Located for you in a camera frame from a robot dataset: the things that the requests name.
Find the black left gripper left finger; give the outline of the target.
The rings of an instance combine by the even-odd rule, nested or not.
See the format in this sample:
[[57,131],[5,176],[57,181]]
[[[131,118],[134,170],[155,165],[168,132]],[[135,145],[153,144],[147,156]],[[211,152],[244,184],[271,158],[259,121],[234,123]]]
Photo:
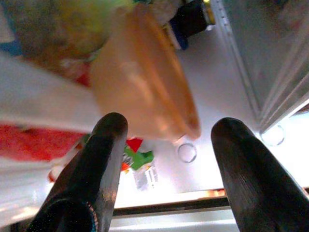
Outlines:
[[28,232],[106,232],[112,220],[128,123],[109,113],[60,173]]

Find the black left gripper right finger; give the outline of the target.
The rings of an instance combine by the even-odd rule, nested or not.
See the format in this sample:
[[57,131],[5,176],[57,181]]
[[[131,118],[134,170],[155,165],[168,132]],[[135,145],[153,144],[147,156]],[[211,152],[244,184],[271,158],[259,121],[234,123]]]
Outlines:
[[242,121],[220,119],[211,142],[239,231],[309,230],[304,189]]

